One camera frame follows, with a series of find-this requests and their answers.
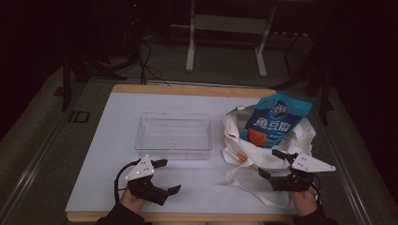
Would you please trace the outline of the black floor bracket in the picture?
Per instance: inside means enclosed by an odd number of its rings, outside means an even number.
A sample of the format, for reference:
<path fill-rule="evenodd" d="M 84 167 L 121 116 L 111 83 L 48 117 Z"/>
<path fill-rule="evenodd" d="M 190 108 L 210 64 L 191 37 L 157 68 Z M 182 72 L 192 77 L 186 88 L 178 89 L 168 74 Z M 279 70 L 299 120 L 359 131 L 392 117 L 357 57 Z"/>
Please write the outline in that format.
<path fill-rule="evenodd" d="M 86 123 L 90 117 L 90 112 L 73 111 L 69 117 L 69 123 Z"/>

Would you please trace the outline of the person's left hand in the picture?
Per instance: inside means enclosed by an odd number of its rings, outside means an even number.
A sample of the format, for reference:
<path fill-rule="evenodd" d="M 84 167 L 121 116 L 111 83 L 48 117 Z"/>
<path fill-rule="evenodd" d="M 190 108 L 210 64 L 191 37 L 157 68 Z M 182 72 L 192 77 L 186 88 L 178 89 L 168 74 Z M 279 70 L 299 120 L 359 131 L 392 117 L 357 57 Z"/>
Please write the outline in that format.
<path fill-rule="evenodd" d="M 138 214 L 145 205 L 146 200 L 135 197 L 128 189 L 126 189 L 119 202 L 132 212 Z"/>

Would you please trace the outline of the black tripod stand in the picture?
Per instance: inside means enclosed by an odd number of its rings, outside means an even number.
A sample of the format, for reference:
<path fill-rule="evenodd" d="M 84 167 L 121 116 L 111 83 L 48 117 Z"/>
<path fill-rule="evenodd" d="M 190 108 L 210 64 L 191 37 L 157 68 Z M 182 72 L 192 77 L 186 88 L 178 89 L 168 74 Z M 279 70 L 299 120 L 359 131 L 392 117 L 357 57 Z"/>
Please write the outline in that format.
<path fill-rule="evenodd" d="M 97 69 L 99 72 L 112 79 L 125 80 L 125 77 L 115 74 L 109 68 L 91 59 L 86 54 L 76 51 L 67 51 L 63 60 L 62 85 L 58 87 L 54 93 L 56 96 L 60 96 L 63 99 L 61 107 L 62 112 L 64 112 L 71 103 L 71 74 L 74 74 L 86 82 L 88 80 L 88 74 L 84 70 L 86 65 Z"/>
<path fill-rule="evenodd" d="M 283 90 L 296 83 L 307 80 L 304 88 L 307 97 L 320 93 L 319 117 L 327 126 L 329 110 L 329 90 L 331 83 L 331 68 L 329 64 L 328 39 L 319 35 L 313 42 L 304 62 L 287 82 L 272 86 L 272 89 Z"/>

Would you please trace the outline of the clear plastic box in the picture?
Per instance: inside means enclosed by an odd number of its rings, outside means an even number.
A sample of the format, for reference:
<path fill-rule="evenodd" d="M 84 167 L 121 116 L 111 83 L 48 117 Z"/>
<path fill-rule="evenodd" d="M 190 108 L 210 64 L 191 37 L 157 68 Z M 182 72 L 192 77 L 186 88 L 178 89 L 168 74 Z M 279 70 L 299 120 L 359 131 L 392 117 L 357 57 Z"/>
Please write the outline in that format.
<path fill-rule="evenodd" d="M 143 112 L 135 150 L 141 157 L 207 160 L 212 150 L 210 115 Z"/>

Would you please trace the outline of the blue snack packet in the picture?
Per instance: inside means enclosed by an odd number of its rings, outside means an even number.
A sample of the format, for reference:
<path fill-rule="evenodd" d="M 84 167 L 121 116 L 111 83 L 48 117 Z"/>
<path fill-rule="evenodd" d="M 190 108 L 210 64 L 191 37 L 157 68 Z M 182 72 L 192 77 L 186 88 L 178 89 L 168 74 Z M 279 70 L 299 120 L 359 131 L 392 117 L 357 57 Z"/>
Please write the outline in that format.
<path fill-rule="evenodd" d="M 262 148 L 278 145 L 312 107 L 307 101 L 283 94 L 262 97 L 240 132 L 240 138 Z"/>

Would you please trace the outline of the person's right hand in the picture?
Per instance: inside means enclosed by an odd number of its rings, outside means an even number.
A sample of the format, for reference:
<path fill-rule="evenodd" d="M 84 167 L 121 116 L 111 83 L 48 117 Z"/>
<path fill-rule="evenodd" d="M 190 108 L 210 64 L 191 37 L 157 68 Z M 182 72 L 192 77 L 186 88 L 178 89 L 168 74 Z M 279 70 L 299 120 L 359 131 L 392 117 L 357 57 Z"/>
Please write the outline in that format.
<path fill-rule="evenodd" d="M 301 192 L 290 192 L 289 196 L 300 217 L 308 216 L 317 209 L 315 190 L 312 187 Z"/>

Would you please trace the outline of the white tote bag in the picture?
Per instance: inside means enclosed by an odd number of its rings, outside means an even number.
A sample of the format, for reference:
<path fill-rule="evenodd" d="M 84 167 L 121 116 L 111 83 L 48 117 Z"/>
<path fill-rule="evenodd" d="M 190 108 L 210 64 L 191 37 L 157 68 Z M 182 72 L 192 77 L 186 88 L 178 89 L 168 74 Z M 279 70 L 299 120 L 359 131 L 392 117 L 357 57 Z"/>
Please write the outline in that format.
<path fill-rule="evenodd" d="M 228 164 L 237 165 L 235 169 L 230 170 L 225 176 L 225 182 L 234 187 L 241 188 L 250 192 L 258 198 L 265 206 L 285 208 L 292 200 L 287 197 L 286 203 L 278 204 L 269 200 L 258 192 L 244 187 L 234 174 L 241 168 L 259 168 L 270 173 L 271 177 L 287 176 L 290 174 L 288 170 L 289 163 L 287 160 L 279 159 L 272 155 L 273 149 L 260 148 L 252 143 L 241 140 L 238 137 L 238 130 L 243 125 L 243 119 L 247 117 L 253 106 L 246 108 L 235 108 L 223 118 L 224 124 L 224 142 L 226 147 L 222 150 L 224 160 Z M 288 135 L 286 141 L 282 141 L 275 149 L 287 154 L 303 153 L 312 156 L 312 140 L 316 132 L 307 118 L 301 120 L 293 129 L 293 133 Z M 247 158 L 247 161 L 241 162 L 237 157 L 237 153 Z"/>

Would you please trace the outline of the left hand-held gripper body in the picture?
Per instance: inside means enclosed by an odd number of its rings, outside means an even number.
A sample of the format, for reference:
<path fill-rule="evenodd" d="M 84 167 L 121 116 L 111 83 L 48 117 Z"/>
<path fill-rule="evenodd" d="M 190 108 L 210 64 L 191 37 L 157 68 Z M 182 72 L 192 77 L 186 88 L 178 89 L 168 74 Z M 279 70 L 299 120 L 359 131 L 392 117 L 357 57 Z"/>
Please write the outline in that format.
<path fill-rule="evenodd" d="M 143 157 L 128 173 L 125 180 L 128 182 L 130 193 L 135 197 L 164 205 L 169 195 L 166 190 L 156 187 L 151 182 L 156 169 L 151 161 L 149 157 Z"/>

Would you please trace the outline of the white table mat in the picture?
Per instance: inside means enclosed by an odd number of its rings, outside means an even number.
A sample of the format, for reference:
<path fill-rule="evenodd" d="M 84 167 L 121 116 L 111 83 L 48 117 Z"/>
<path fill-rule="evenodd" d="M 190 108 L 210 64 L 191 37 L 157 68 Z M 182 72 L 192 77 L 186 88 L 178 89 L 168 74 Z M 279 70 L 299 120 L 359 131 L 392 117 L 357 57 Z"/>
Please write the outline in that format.
<path fill-rule="evenodd" d="M 147 203 L 148 215 L 233 214 L 290 215 L 288 206 L 267 207 L 253 194 L 225 183 L 233 168 L 222 157 L 223 117 L 240 105 L 253 105 L 257 98 L 198 97 L 176 95 L 122 94 L 109 96 L 97 131 L 89 147 L 66 211 L 107 212 L 115 204 L 114 180 L 120 169 L 138 158 L 136 135 L 142 113 L 206 113 L 211 119 L 212 150 L 208 160 L 171 160 L 158 168 L 155 186 L 180 185 L 180 191 L 163 206 Z"/>

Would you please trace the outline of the white metal stand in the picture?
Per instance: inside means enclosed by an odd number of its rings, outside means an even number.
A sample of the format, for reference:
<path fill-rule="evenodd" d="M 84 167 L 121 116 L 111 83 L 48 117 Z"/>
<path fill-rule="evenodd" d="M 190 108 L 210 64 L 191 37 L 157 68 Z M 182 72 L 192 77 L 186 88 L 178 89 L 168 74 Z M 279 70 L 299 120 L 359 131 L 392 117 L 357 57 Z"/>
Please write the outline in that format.
<path fill-rule="evenodd" d="M 256 34 L 261 36 L 261 42 L 254 48 L 254 55 L 260 77 L 267 77 L 267 69 L 263 51 L 270 33 L 270 28 L 276 13 L 276 6 L 271 6 L 268 17 L 263 19 L 239 18 L 218 15 L 197 14 L 195 12 L 195 0 L 191 0 L 190 13 L 190 42 L 185 70 L 193 71 L 195 56 L 195 31 L 208 30 L 219 32 Z"/>

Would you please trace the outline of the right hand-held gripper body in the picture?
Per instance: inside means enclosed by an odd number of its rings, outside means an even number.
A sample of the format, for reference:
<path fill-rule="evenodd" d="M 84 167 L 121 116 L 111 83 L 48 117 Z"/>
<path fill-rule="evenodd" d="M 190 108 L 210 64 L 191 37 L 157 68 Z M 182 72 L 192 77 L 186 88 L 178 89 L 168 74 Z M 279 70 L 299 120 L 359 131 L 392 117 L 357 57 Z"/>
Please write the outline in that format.
<path fill-rule="evenodd" d="M 287 176 L 270 177 L 275 191 L 301 192 L 313 184 L 315 173 L 334 172 L 336 167 L 303 153 L 288 154 L 290 159 Z"/>

